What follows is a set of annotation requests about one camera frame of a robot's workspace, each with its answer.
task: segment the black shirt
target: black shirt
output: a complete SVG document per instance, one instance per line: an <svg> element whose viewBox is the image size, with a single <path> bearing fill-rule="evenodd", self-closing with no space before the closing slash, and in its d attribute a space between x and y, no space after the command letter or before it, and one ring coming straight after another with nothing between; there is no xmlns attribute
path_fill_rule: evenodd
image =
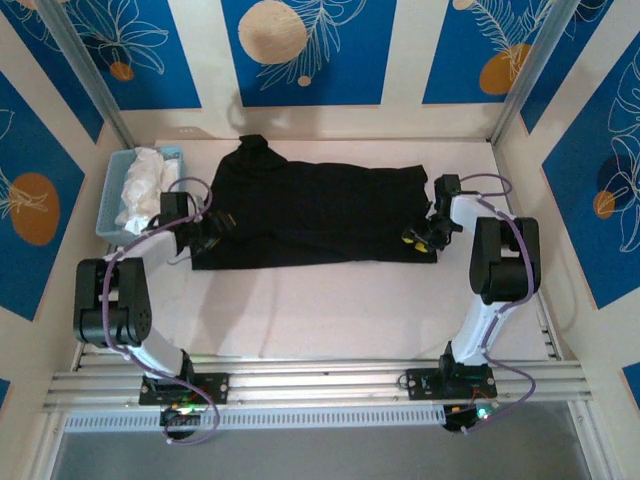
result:
<svg viewBox="0 0 640 480"><path fill-rule="evenodd" d="M195 270L436 261L401 238L429 209L422 166L289 162L260 135L240 140L212 184L211 208L231 214L236 228L194 256Z"/></svg>

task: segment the white platform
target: white platform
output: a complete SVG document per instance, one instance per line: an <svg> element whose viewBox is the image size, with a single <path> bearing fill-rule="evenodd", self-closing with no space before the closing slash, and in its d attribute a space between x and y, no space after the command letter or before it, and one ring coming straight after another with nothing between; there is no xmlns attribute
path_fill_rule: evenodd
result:
<svg viewBox="0 0 640 480"><path fill-rule="evenodd" d="M158 141L184 149L187 174L211 182L237 141ZM496 172L483 142L273 141L289 160L368 167L425 166L430 182L443 173ZM492 179L469 188L496 191ZM203 193L192 185L193 193ZM496 203L506 208L504 200ZM190 354L296 358L437 358L471 303L472 237L454 236L439 263L347 263L251 271L193 272L190 262L166 266L149 280L154 326ZM514 313L494 356L546 360L535 302Z"/></svg>

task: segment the crumpled white fabric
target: crumpled white fabric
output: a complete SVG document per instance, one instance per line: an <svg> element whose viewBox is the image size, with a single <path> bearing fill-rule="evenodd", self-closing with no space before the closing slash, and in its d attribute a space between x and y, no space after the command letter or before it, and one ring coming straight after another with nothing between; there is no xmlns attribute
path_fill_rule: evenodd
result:
<svg viewBox="0 0 640 480"><path fill-rule="evenodd" d="M116 225L140 235L149 221L160 213L160 193L178 178L177 159L165 160L153 148L138 147L136 159L127 171L122 201L125 209L116 217Z"/></svg>

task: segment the metal frame pole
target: metal frame pole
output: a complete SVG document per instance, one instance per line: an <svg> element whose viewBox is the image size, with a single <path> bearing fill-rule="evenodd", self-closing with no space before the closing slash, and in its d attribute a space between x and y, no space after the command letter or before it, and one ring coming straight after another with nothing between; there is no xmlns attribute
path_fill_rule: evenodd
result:
<svg viewBox="0 0 640 480"><path fill-rule="evenodd" d="M34 4L60 51L71 66L96 109L125 148L136 142L129 131L113 95L91 59L62 4L56 0L34 0Z"/></svg>
<svg viewBox="0 0 640 480"><path fill-rule="evenodd" d="M491 134L490 141L494 148L498 147L516 115L520 113L581 0L548 1L554 2L554 5L540 28L540 33L531 47L526 62L524 62L507 94L504 107Z"/></svg>

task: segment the plastic basket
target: plastic basket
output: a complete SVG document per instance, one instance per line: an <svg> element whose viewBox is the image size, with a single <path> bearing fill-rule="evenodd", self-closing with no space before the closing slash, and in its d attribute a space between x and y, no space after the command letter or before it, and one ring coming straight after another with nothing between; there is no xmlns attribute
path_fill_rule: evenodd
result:
<svg viewBox="0 0 640 480"><path fill-rule="evenodd" d="M177 159L178 178L184 176L184 158L181 147L159 147L157 150L162 153L165 160ZM98 212L98 222L96 223L96 235L113 245L124 246L137 238L133 233L123 230L120 225L116 225L116 217L125 209L121 195L127 178L127 171L135 159L136 152L134 150L121 150L111 155L109 166L107 167L107 176L104 180L100 210ZM177 186L177 190L184 191L184 188L184 183Z"/></svg>

